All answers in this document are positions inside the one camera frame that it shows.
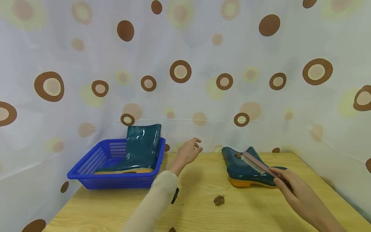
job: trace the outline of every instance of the hand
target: hand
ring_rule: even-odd
[[[179,176],[183,168],[187,164],[192,163],[203,150],[203,148],[197,144],[200,142],[201,140],[199,138],[193,138],[185,142],[183,146],[179,148],[177,156],[169,164],[167,170]]]
[[[289,169],[282,170],[270,167],[270,170],[289,183],[287,186],[279,178],[273,180],[287,203],[302,219],[321,232],[346,231],[312,188],[299,176]]]

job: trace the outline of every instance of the brush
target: brush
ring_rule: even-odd
[[[251,166],[255,171],[259,172],[260,174],[268,173],[269,175],[273,176],[274,178],[278,178],[278,176],[272,172],[265,164],[260,162],[257,158],[253,157],[250,153],[244,151],[243,156],[241,159]]]

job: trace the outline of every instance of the table surface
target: table surface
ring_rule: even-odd
[[[371,231],[371,225],[298,156],[259,155],[267,165],[287,167],[302,177],[348,231]],[[161,170],[174,157],[174,153],[165,154]],[[156,231],[168,232],[172,226],[178,232],[316,231],[290,208],[278,189],[233,187],[221,153],[200,154],[185,167],[178,182],[178,198],[159,219]],[[81,187],[44,232],[119,232],[147,192]],[[218,195],[224,195],[225,204],[215,206],[213,200]]]

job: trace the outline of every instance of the boot sole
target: boot sole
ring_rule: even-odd
[[[122,173],[148,173],[153,172],[153,169],[130,169],[124,171],[98,171],[94,174],[122,174]]]
[[[229,182],[234,187],[250,187],[251,184],[257,184],[257,185],[261,185],[261,186],[271,188],[271,189],[277,188],[277,186],[271,186],[271,185],[263,184],[260,182],[252,181],[252,180],[236,180],[236,179],[229,178]]]

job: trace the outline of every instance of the left hand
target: left hand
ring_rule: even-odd
[[[178,154],[175,159],[167,167],[168,171],[171,171],[175,175],[179,176],[180,172],[187,165],[192,163],[199,153],[203,150],[197,143],[200,143],[201,139],[193,138],[188,140],[178,150]]]
[[[178,150],[177,159],[184,162],[185,165],[192,163],[203,150],[203,147],[197,144],[200,142],[201,139],[199,138],[193,138],[185,142]]]

